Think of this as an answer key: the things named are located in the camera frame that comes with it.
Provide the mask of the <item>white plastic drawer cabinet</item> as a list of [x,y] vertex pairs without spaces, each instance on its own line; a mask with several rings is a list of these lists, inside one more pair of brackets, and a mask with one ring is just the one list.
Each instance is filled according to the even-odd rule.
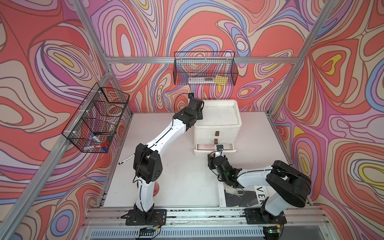
[[235,100],[205,100],[203,119],[194,125],[194,156],[206,158],[211,150],[197,150],[198,144],[223,145],[223,154],[233,156],[235,142],[242,126],[238,102]]

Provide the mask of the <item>pink umbrella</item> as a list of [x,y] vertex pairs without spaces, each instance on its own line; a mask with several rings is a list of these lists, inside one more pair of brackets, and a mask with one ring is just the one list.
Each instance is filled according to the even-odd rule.
[[200,151],[208,151],[208,150],[215,150],[216,149],[216,145],[208,145],[208,144],[198,144],[197,145],[197,150],[200,150]]

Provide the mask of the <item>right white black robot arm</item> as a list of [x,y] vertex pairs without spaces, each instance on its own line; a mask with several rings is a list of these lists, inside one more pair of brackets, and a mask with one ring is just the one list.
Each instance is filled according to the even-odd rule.
[[208,154],[208,167],[223,184],[224,195],[234,201],[251,197],[246,194],[247,188],[254,188],[263,217],[276,217],[291,207],[305,207],[311,192],[310,178],[280,160],[261,169],[237,169],[225,155],[214,151]]

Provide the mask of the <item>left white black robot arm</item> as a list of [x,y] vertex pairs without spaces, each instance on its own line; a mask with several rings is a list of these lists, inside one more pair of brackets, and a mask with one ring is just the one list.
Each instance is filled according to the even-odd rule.
[[187,107],[175,113],[171,123],[152,141],[138,144],[135,149],[133,183],[138,185],[138,197],[134,207],[149,213],[154,207],[155,183],[163,171],[162,157],[169,146],[198,120],[203,119],[204,101],[189,98]]

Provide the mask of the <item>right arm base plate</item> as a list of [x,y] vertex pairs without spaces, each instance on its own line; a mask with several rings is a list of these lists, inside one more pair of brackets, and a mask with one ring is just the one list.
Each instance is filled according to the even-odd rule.
[[261,212],[261,208],[248,208],[244,209],[243,216],[246,218],[248,225],[285,225],[287,219],[284,212],[278,216],[273,216],[268,212]]

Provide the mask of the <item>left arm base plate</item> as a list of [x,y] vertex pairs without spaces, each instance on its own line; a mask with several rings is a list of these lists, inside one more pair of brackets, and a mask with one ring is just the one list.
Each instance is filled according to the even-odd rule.
[[167,221],[167,210],[154,209],[148,213],[129,210],[127,214],[121,216],[121,219],[126,220],[126,226],[163,226]]

